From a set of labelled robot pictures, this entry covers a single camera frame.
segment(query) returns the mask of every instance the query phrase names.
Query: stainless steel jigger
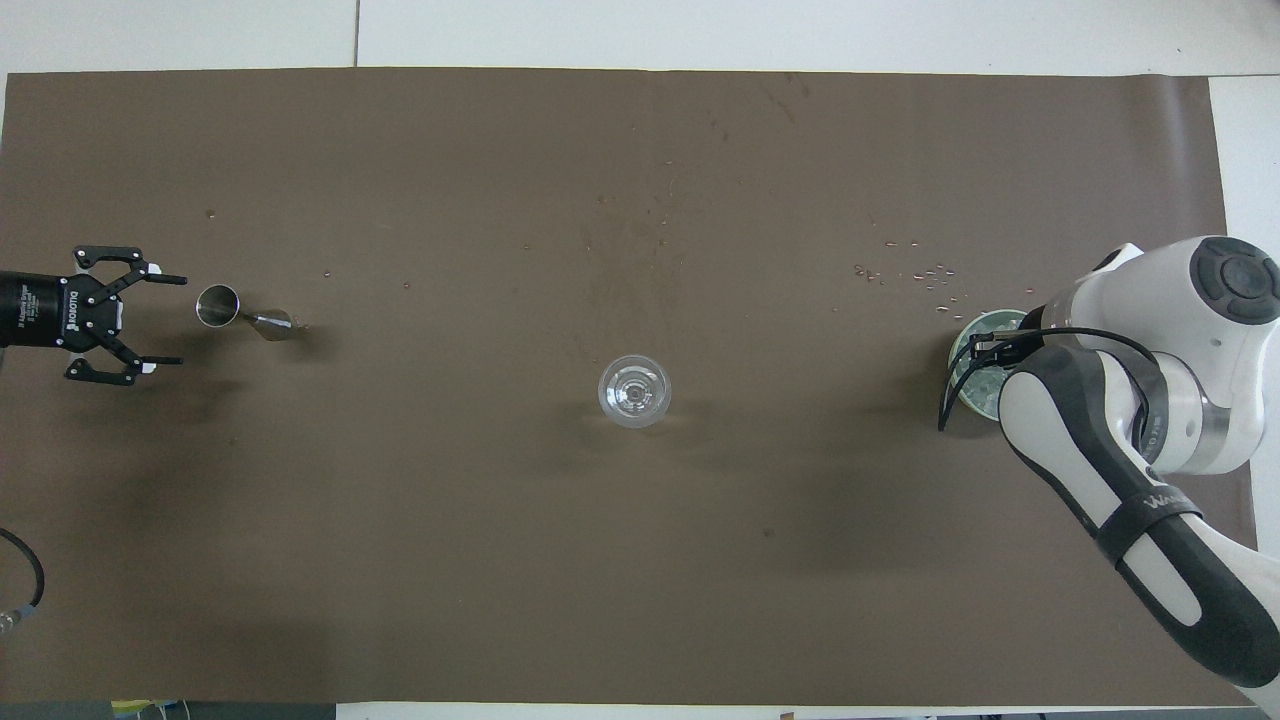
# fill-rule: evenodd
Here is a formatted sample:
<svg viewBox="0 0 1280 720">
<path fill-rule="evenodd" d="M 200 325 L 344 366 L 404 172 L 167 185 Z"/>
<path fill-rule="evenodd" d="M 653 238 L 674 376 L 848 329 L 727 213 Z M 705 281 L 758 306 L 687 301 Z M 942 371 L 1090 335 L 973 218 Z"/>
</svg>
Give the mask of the stainless steel jigger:
<svg viewBox="0 0 1280 720">
<path fill-rule="evenodd" d="M 284 310 L 241 311 L 239 295 L 229 286 L 211 284 L 196 299 L 196 318 L 210 328 L 227 327 L 236 318 L 244 318 L 264 340 L 289 340 L 298 329 Z"/>
</svg>

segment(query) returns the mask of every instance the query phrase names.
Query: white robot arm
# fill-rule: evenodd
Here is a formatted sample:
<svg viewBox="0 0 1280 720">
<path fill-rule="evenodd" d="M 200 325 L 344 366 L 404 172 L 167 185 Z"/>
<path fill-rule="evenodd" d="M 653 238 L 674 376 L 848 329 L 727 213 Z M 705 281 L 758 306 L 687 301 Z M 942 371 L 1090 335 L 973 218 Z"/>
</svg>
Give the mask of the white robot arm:
<svg viewBox="0 0 1280 720">
<path fill-rule="evenodd" d="M 1110 340 L 1047 336 L 1028 341 L 1044 345 L 1023 348 L 1000 397 L 1010 446 L 1165 630 L 1271 717 L 1280 717 L 1280 562 L 1215 532 L 1161 473 L 1222 473 L 1253 454 L 1277 318 L 1280 272 L 1254 246 L 1225 237 L 1148 254 L 1124 246 L 1023 327 L 1117 333 L 1157 366 Z"/>
</svg>

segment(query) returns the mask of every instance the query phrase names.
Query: brown paper mat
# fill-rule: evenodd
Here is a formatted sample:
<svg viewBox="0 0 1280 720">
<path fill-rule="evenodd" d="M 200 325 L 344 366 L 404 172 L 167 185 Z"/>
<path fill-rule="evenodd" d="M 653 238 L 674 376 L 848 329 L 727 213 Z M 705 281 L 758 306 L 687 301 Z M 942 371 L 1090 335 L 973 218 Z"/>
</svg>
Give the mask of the brown paper mat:
<svg viewBox="0 0 1280 720">
<path fill-rule="evenodd" d="M 49 594 L 3 700 L 1240 702 L 995 425 L 933 429 L 952 314 L 1222 225 L 1197 78 L 13 76 L 0 266 L 191 286 L 128 292 L 187 356 L 136 388 L 9 352 Z M 214 282 L 312 337 L 197 325 Z M 1245 471 L 1187 489 L 1252 542 Z"/>
</svg>

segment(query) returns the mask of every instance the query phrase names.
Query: logo on robot arm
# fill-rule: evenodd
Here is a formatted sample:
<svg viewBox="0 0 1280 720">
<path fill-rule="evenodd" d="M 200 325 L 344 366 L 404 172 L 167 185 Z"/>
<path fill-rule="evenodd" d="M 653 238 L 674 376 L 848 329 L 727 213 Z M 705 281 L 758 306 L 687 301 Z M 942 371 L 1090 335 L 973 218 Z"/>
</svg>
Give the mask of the logo on robot arm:
<svg viewBox="0 0 1280 720">
<path fill-rule="evenodd" d="M 1169 505 L 1170 502 L 1174 502 L 1174 500 L 1175 498 L 1169 497 L 1167 495 L 1153 495 L 1153 496 L 1143 500 L 1142 502 L 1147 507 L 1151 507 L 1152 510 L 1155 510 L 1156 507 L 1164 507 L 1164 506 Z"/>
<path fill-rule="evenodd" d="M 67 296 L 67 329 L 79 332 L 79 323 L 76 316 L 79 314 L 79 291 L 70 291 Z"/>
</svg>

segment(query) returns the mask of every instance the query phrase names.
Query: black cable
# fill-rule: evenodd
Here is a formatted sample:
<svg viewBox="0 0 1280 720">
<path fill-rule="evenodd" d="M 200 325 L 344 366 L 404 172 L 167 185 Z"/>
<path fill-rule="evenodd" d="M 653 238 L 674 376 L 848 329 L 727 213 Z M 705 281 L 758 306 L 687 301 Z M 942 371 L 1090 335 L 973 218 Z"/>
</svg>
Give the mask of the black cable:
<svg viewBox="0 0 1280 720">
<path fill-rule="evenodd" d="M 960 364 L 960 360 L 963 360 L 964 356 L 969 355 L 969 351 L 973 350 L 973 343 L 974 343 L 974 337 L 969 336 L 969 342 L 964 343 L 964 347 L 960 348 L 960 352 L 956 352 L 956 356 L 951 359 L 951 364 L 947 365 L 947 382 L 942 386 L 942 393 L 938 395 L 940 419 L 942 418 L 942 409 L 946 406 L 947 402 L 947 389 L 951 387 L 951 373 L 956 372 L 956 365 Z"/>
<path fill-rule="evenodd" d="M 1093 328 L 1041 328 L 1041 329 L 1036 329 L 1036 331 L 1027 331 L 1027 332 L 1024 332 L 1024 333 L 1021 333 L 1021 334 L 1019 334 L 1016 337 L 1012 337 L 1012 338 L 997 342 L 996 345 L 993 345 L 989 348 L 987 348 L 982 355 L 979 355 L 978 357 L 975 357 L 974 361 L 970 363 L 968 368 L 965 368 L 965 372 L 956 380 L 955 386 L 951 386 L 951 373 L 955 372 L 955 366 L 954 365 L 959 360 L 954 360 L 952 361 L 952 369 L 947 370 L 947 380 L 946 380 L 947 384 L 943 386 L 943 393 L 946 396 L 946 400 L 943 401 L 942 406 L 938 410 L 938 432 L 942 432 L 942 430 L 946 429 L 946 427 L 947 427 L 947 419 L 951 418 L 951 410 L 955 407 L 956 398 L 960 397 L 960 389 L 964 387 L 964 384 L 966 382 L 969 382 L 969 378 L 975 372 L 978 372 L 978 370 L 980 370 L 983 368 L 989 366 L 992 364 L 992 360 L 996 357 L 997 352 L 1000 352 L 1001 350 L 1004 350 L 1004 348 L 1006 348 L 1006 347 L 1009 347 L 1011 345 L 1016 345 L 1016 343 L 1027 341 L 1027 340 L 1033 340 L 1033 338 L 1037 338 L 1037 337 L 1046 337 L 1046 336 L 1052 336 L 1052 334 L 1087 334 L 1087 336 L 1093 336 L 1093 337 L 1101 337 L 1103 340 L 1110 340 L 1112 342 L 1119 342 L 1120 345 L 1126 345 L 1126 346 L 1132 347 L 1133 350 L 1135 350 L 1139 355 L 1142 355 L 1143 357 L 1146 357 L 1147 360 L 1149 360 L 1153 365 L 1156 365 L 1156 366 L 1160 365 L 1158 361 L 1156 360 L 1156 356 L 1149 350 L 1147 350 L 1143 345 L 1140 345 L 1138 341 L 1130 340 L 1130 338 L 1128 338 L 1128 337 L 1125 337 L 1123 334 L 1117 334 L 1117 333 L 1114 333 L 1114 332 L 1110 332 L 1110 331 L 1098 331 L 1098 329 L 1093 329 Z M 1146 415 L 1147 415 L 1147 407 L 1148 407 L 1148 405 L 1147 405 L 1147 395 L 1144 392 L 1142 392 L 1142 388 L 1138 388 L 1138 401 L 1139 401 L 1139 418 L 1140 418 L 1140 421 L 1146 423 Z"/>
<path fill-rule="evenodd" d="M 27 561 L 31 562 L 31 569 L 36 571 L 36 594 L 31 597 L 31 606 L 35 607 L 40 605 L 40 598 L 45 597 L 45 566 L 40 564 L 40 559 L 36 557 L 36 551 L 31 550 L 31 546 L 22 542 L 22 538 L 10 533 L 9 530 L 0 528 L 0 537 L 12 542 L 23 555 L 27 556 Z"/>
</svg>

